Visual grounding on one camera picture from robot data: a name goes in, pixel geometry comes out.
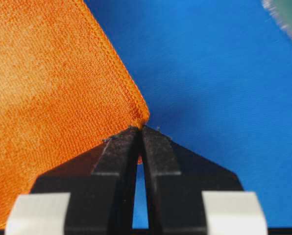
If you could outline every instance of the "blue fabric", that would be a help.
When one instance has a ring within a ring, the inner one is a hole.
[[[86,2],[146,99],[149,126],[236,172],[269,226],[292,226],[292,42],[261,1]],[[134,226],[146,227],[139,200]]]

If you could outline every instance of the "fabric texture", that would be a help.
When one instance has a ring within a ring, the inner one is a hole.
[[[292,40],[261,1],[85,2],[147,101],[147,125],[237,173],[269,227],[292,227]]]
[[[0,0],[0,228],[39,174],[148,117],[81,0]]]

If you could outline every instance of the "orange fabric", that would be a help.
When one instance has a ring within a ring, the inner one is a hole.
[[[81,0],[0,0],[0,228],[39,174],[148,116]]]

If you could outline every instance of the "white pad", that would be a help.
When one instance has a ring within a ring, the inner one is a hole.
[[[5,235],[63,235],[70,193],[19,195]]]
[[[267,223],[256,193],[202,192],[208,235],[267,235]]]

